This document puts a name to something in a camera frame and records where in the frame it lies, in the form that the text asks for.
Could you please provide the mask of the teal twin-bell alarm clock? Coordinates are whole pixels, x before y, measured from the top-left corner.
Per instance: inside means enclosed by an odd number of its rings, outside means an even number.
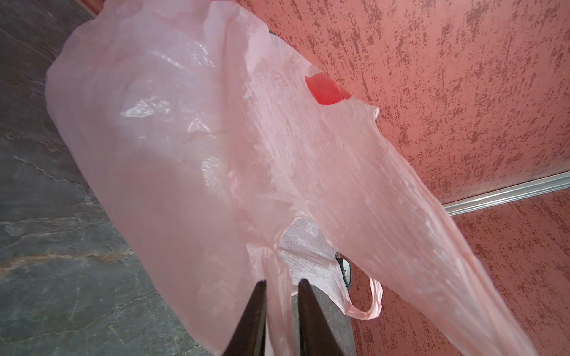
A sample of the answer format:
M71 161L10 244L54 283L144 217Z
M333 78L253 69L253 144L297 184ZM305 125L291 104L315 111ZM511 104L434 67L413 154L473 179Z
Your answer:
M340 266L344 284L347 289L350 289L353 280L353 271L352 271L351 262L338 252L335 254L335 259L337 260L338 265Z

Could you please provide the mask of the pink translucent plastic bag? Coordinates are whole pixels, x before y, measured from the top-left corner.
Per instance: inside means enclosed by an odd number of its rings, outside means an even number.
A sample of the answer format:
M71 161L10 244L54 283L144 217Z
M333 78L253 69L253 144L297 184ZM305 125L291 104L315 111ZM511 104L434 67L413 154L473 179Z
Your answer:
M350 317L377 317L387 287L464 355L535 355L454 221L379 133L379 109L319 103L317 73L233 1L107 1L65 42L45 98L111 222L210 352L225 351L265 280L268 346L293 355L298 273Z

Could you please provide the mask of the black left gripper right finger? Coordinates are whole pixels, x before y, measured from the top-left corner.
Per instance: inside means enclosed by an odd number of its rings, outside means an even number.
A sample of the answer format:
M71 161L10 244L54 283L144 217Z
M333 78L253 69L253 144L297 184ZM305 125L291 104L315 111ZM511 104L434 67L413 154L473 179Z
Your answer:
M298 284L298 317L300 355L344 355L307 279Z

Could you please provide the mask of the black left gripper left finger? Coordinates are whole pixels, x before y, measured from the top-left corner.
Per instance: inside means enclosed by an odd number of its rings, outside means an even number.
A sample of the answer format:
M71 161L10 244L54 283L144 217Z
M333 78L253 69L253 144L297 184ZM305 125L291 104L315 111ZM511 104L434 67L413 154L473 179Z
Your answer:
M259 281L223 356L263 356L266 343L267 282Z

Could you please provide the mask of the aluminium left corner post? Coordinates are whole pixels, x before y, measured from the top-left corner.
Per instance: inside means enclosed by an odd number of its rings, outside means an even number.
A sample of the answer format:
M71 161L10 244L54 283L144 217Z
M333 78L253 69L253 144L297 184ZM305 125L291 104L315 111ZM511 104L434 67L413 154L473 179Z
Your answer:
M567 188L569 188L568 171L458 200L445 204L444 208L450 216L457 216Z

